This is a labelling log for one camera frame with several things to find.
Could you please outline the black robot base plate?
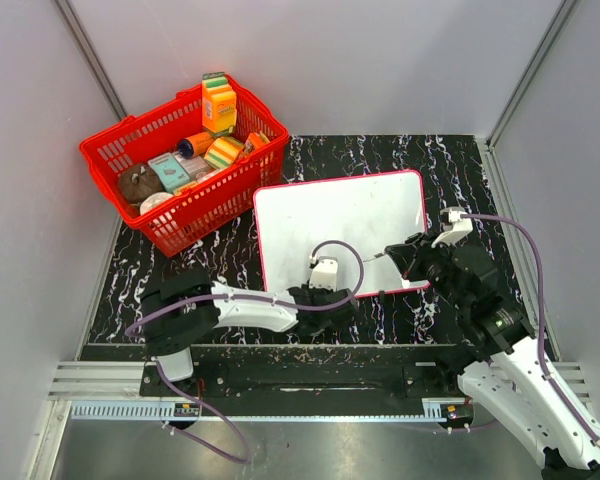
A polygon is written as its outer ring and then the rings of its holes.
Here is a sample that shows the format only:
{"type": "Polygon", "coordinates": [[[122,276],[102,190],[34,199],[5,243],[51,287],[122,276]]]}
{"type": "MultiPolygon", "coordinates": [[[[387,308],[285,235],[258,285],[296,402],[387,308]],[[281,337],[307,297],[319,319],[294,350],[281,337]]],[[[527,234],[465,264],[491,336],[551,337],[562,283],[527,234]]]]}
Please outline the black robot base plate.
{"type": "Polygon", "coordinates": [[[443,361],[451,345],[194,346],[193,376],[169,388],[143,366],[140,394],[173,400],[176,391],[220,410],[291,413],[406,413],[416,402],[467,402],[443,361]]]}

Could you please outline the black whiteboard marker pen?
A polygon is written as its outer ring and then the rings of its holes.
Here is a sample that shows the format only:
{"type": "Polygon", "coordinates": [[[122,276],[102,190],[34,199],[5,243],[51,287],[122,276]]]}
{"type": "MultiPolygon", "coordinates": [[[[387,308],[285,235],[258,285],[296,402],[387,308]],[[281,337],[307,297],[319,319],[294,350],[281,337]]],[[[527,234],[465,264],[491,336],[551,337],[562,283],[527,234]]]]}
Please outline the black whiteboard marker pen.
{"type": "Polygon", "coordinates": [[[386,256],[387,256],[386,252],[384,252],[384,251],[383,252],[378,252],[378,253],[372,255],[370,258],[367,258],[367,259],[363,260],[363,262],[364,263],[372,262],[372,261],[378,260],[378,259],[386,257],[386,256]]]}

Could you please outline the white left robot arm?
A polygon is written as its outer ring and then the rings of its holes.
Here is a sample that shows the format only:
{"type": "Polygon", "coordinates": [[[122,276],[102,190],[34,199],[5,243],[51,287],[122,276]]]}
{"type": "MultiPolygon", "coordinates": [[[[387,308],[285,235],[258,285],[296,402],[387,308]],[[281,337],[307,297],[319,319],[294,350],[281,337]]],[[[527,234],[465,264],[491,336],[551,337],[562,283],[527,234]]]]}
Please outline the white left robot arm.
{"type": "Polygon", "coordinates": [[[203,269],[151,286],[140,305],[142,317],[127,335],[144,339],[148,356],[162,369],[162,384],[179,396],[191,392],[197,381],[190,347],[215,329],[313,337],[345,326],[358,310],[348,289],[308,283],[278,293],[236,289],[211,281],[203,269]]]}

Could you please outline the pink framed whiteboard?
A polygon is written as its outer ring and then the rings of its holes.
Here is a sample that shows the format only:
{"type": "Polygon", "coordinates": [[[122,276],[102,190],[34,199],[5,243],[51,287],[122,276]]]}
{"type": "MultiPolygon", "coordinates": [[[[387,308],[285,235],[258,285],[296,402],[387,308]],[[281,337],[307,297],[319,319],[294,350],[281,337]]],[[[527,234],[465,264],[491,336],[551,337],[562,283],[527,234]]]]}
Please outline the pink framed whiteboard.
{"type": "Polygon", "coordinates": [[[427,229],[424,187],[414,170],[279,185],[253,196],[267,291],[306,282],[312,250],[338,260],[340,288],[368,297],[424,290],[403,281],[390,260],[363,260],[427,229]]]}

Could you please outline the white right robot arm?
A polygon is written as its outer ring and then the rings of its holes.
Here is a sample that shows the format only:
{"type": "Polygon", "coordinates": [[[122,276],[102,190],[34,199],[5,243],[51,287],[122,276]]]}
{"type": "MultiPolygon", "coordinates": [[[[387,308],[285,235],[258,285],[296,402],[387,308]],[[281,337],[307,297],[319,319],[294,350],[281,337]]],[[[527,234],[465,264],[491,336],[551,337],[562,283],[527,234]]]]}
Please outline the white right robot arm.
{"type": "Polygon", "coordinates": [[[526,313],[503,294],[489,254],[424,233],[384,252],[403,279],[428,282],[455,309],[464,339],[436,359],[438,390],[487,409],[543,478],[600,479],[600,423],[548,359],[526,313]]]}

